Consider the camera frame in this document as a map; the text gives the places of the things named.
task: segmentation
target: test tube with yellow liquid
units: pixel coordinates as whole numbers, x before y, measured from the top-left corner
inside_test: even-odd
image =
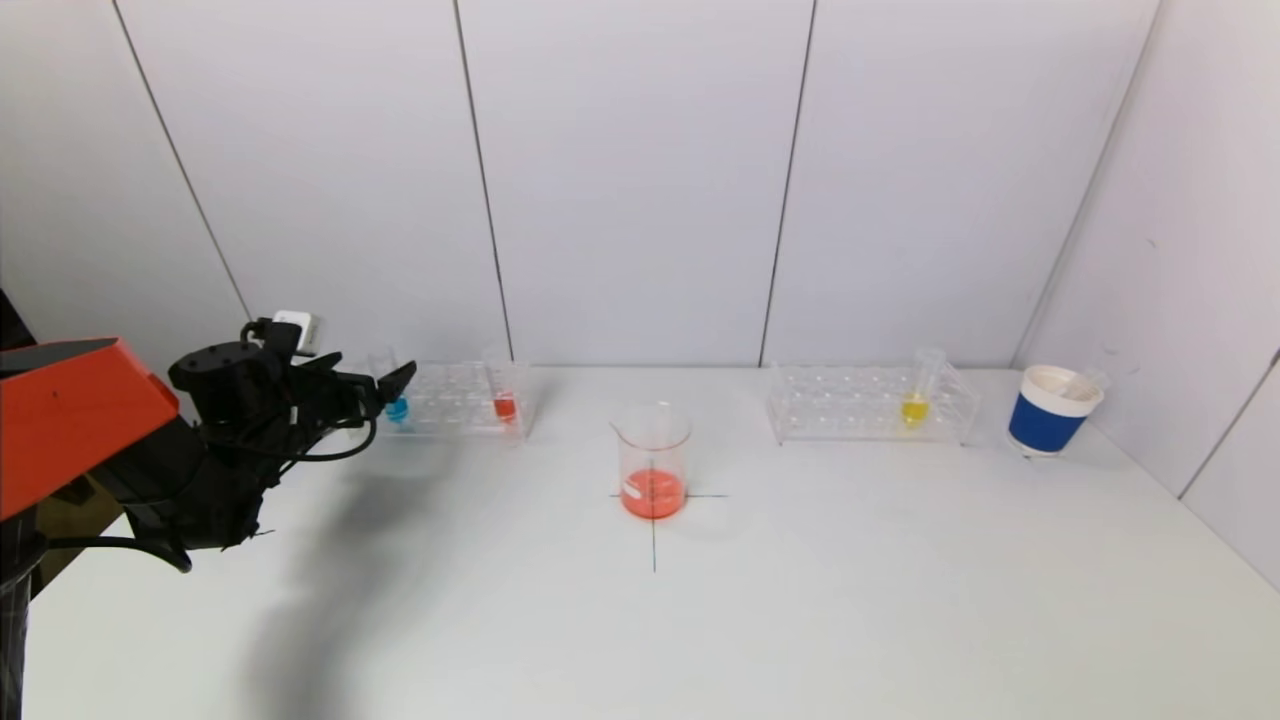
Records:
[[[915,351],[915,369],[911,387],[902,396],[902,421],[908,428],[919,428],[929,418],[929,401],[942,377],[942,366],[947,364],[947,354],[936,347],[923,347]]]

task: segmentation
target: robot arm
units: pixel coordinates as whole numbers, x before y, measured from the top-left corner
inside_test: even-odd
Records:
[[[375,380],[335,372],[338,352],[293,365],[301,332],[264,318],[238,342],[174,363],[169,379],[191,395],[195,425],[120,340],[0,352],[0,715],[18,717],[29,573],[46,550],[125,547],[186,573],[188,550],[253,537],[262,495],[296,462],[342,460],[369,447],[378,415],[417,366]],[[364,424],[369,436],[360,446],[308,454],[334,429]],[[46,539],[36,532],[36,503],[86,473],[124,507],[133,538]]]

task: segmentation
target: test tube with red liquid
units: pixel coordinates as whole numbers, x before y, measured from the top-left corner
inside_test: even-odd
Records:
[[[645,519],[685,506],[685,445],[692,423],[669,402],[639,405],[611,425],[618,434],[622,506]]]
[[[506,348],[489,348],[484,352],[484,377],[493,393],[493,411],[507,425],[515,425],[520,414],[516,404],[515,364]]]

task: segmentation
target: test tube rack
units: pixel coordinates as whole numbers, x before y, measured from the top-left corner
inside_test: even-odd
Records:
[[[777,365],[768,413],[778,443],[787,441],[915,441],[964,445],[980,397],[951,364],[942,368],[929,414],[915,428],[902,419],[910,366]]]

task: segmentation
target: blue cup band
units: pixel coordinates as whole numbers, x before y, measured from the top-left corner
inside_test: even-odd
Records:
[[[1059,452],[1071,442],[1084,418],[1064,418],[1032,405],[1021,393],[1009,420],[1009,434],[1024,446],[1039,452]]]

